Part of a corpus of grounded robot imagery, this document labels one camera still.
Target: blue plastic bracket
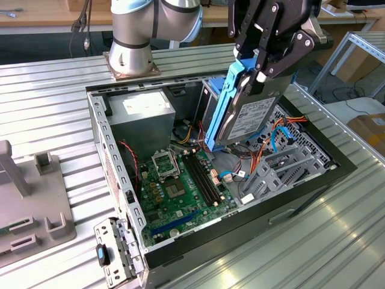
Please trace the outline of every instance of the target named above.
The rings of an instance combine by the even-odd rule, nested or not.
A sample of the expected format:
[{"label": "blue plastic bracket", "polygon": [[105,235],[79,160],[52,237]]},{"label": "blue plastic bracket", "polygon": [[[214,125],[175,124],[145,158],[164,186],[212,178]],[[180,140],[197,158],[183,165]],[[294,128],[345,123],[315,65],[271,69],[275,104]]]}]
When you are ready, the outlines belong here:
[{"label": "blue plastic bracket", "polygon": [[206,133],[205,143],[207,144],[209,150],[212,152],[223,148],[222,146],[215,148],[215,136],[221,127],[223,117],[226,114],[226,109],[232,98],[235,96],[236,80],[239,78],[241,73],[254,69],[256,61],[257,58],[248,58],[242,60],[236,59],[236,61],[229,67],[221,96],[219,97],[217,107],[212,116],[210,127]]}]

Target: ram slot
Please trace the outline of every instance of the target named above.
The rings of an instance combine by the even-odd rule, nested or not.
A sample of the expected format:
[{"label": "ram slot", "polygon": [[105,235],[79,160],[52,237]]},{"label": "ram slot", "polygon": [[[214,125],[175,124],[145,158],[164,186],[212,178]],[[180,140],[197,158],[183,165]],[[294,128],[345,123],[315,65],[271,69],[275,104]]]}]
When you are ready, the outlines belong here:
[{"label": "ram slot", "polygon": [[222,200],[216,191],[212,181],[209,179],[199,160],[194,155],[183,156],[182,161],[185,164],[199,192],[203,195],[207,206],[213,206],[215,202],[220,203]]}]

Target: red cable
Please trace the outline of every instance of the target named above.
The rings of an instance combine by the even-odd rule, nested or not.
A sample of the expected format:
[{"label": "red cable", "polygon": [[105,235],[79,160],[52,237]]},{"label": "red cable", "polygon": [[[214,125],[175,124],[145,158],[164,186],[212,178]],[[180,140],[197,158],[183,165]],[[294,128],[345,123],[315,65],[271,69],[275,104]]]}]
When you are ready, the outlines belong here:
[{"label": "red cable", "polygon": [[138,189],[138,183],[139,183],[139,177],[138,177],[138,160],[137,160],[137,155],[135,155],[135,152],[128,146],[128,144],[126,144],[125,142],[123,141],[118,141],[118,143],[120,143],[121,145],[125,146],[126,149],[128,149],[132,155],[132,158],[134,159],[134,163],[135,163],[135,180],[136,180],[136,183],[135,183],[135,191]]}]

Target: black knob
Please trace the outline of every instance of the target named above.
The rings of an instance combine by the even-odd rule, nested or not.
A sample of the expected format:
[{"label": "black knob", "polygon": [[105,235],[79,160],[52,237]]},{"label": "black knob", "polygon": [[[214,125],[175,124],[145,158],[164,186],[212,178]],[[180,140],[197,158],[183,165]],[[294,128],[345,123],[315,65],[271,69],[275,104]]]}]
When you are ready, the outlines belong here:
[{"label": "black knob", "polygon": [[110,264],[106,245],[98,244],[96,246],[96,254],[97,254],[97,259],[99,260],[99,265],[101,267],[107,266]]}]

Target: slotted aluminum surface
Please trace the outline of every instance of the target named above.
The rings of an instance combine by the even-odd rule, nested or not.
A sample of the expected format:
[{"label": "slotted aluminum surface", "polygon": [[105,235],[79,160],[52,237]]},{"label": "slotted aluminum surface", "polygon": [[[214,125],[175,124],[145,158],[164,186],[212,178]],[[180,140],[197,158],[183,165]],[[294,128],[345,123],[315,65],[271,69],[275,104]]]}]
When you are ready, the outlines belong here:
[{"label": "slotted aluminum surface", "polygon": [[[164,75],[225,69],[233,46],[154,53]],[[76,223],[73,241],[0,269],[10,288],[106,288],[93,226],[113,204],[93,144],[84,87],[110,83],[102,57],[0,67],[0,138],[16,161],[51,150]],[[383,165],[296,87],[285,94],[359,168],[298,217],[166,288],[383,288]]]}]

